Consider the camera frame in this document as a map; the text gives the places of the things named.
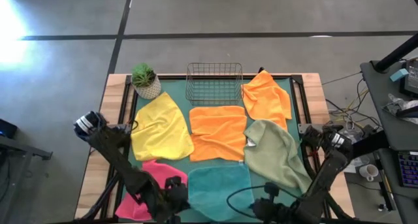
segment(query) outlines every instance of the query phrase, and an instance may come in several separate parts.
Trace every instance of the wooden table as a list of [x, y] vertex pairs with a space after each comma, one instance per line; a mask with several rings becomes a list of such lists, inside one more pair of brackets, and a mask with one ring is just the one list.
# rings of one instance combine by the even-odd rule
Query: wooden table
[[[298, 74], [301, 74], [303, 77], [304, 88], [312, 123], [324, 124], [328, 122], [330, 118], [319, 74]], [[102, 104], [100, 107], [100, 112], [109, 121], [109, 124], [117, 124], [118, 122], [126, 76], [126, 74], [111, 74], [108, 77], [106, 87], [104, 90]], [[300, 93], [297, 84], [295, 84], [295, 90], [298, 101], [298, 108], [300, 112], [300, 121], [306, 122], [303, 114], [302, 101], [300, 98]], [[128, 102], [126, 104], [124, 122], [128, 122], [129, 119], [129, 110], [131, 108], [133, 93], [134, 90], [132, 87], [130, 87]], [[322, 151], [319, 152], [319, 158], [321, 161], [324, 158], [324, 153]], [[75, 218], [82, 217], [84, 214], [86, 214], [87, 211], [91, 208], [91, 206], [95, 203], [97, 198], [100, 196], [100, 194], [103, 192], [103, 189], [106, 186], [108, 168], [109, 164], [98, 152], [93, 152], [90, 155], [86, 168], [86, 173], [84, 174], [84, 181], [82, 184], [80, 198], [78, 200], [78, 205], [74, 216]], [[343, 173], [337, 175], [331, 187], [330, 193], [332, 197], [334, 197], [335, 201], [342, 207], [342, 209], [348, 215], [354, 217], [354, 211], [351, 205], [351, 199], [348, 193], [347, 183]], [[109, 216], [111, 216], [113, 212], [114, 196], [115, 192], [112, 193], [112, 196], [110, 198], [111, 202], [108, 211]]]

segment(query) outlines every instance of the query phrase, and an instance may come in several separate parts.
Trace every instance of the microfiber cloth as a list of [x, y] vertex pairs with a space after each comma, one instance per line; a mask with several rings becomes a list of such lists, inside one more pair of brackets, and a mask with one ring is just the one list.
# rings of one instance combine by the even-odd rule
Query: microfiber cloth
[[244, 148], [249, 169], [273, 182], [299, 187], [304, 193], [312, 180], [297, 152], [293, 137], [269, 120], [256, 120], [244, 132], [255, 146]]
[[[239, 189], [251, 187], [245, 165], [197, 168], [189, 173], [189, 203], [192, 209], [213, 221], [226, 221], [241, 214], [229, 208], [227, 197]], [[254, 203], [251, 189], [229, 199], [230, 204], [246, 210]]]
[[132, 149], [138, 161], [183, 159], [194, 150], [182, 112], [164, 92], [142, 107], [132, 130]]
[[253, 120], [271, 120], [287, 131], [286, 119], [292, 118], [289, 94], [266, 71], [260, 72], [244, 89], [244, 105]]
[[241, 106], [196, 107], [189, 112], [195, 151], [190, 161], [244, 160], [247, 116]]
[[[143, 162], [142, 170], [149, 172], [161, 188], [164, 188], [165, 180], [173, 176], [181, 177], [182, 183], [187, 184], [187, 175], [184, 172], [166, 164], [156, 163], [155, 161]], [[146, 205], [144, 203], [138, 205], [128, 193], [116, 210], [116, 215], [120, 218], [136, 221], [147, 221], [151, 219], [151, 215], [148, 213]]]

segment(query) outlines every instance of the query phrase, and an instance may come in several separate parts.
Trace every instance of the gray floor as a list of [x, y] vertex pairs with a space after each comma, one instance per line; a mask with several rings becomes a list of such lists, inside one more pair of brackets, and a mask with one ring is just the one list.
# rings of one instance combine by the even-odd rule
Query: gray floor
[[[13, 37], [115, 35], [125, 1], [0, 0], [0, 14], [9, 21], [0, 32]], [[133, 0], [125, 34], [408, 31], [418, 26], [417, 12], [414, 0]], [[74, 136], [72, 123], [98, 110], [114, 40], [7, 37], [0, 36], [0, 118], [18, 125], [18, 140], [54, 152], [49, 162], [33, 162], [11, 223], [69, 221], [88, 157], [88, 146]], [[115, 72], [130, 72], [138, 62], [159, 73], [181, 73], [189, 62], [237, 61], [245, 72], [260, 66], [271, 72], [319, 72], [327, 82], [359, 72], [360, 63], [382, 58], [407, 38], [124, 40]], [[325, 85], [326, 98], [347, 106], [360, 79], [356, 75]], [[377, 117], [369, 97], [361, 112]], [[377, 191], [354, 184], [349, 191], [357, 217], [400, 222], [396, 212], [375, 209], [381, 202]]]

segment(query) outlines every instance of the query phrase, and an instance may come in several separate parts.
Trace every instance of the wire basket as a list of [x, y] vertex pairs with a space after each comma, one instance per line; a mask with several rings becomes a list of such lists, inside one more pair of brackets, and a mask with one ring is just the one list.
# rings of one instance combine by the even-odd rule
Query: wire basket
[[185, 97], [193, 106], [237, 105], [242, 100], [239, 63], [190, 63]]

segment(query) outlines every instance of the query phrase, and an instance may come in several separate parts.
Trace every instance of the pink towel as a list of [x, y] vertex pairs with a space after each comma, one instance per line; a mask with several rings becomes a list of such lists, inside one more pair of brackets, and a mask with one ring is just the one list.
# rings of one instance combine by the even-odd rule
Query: pink towel
[[[142, 170], [149, 172], [162, 189], [164, 189], [165, 180], [173, 176], [181, 177], [182, 183], [187, 184], [187, 175], [184, 172], [166, 164], [156, 163], [155, 160], [143, 162]], [[148, 221], [151, 219], [151, 215], [148, 213], [146, 205], [144, 203], [138, 205], [128, 193], [116, 210], [116, 215], [120, 218], [127, 218], [135, 221]]]

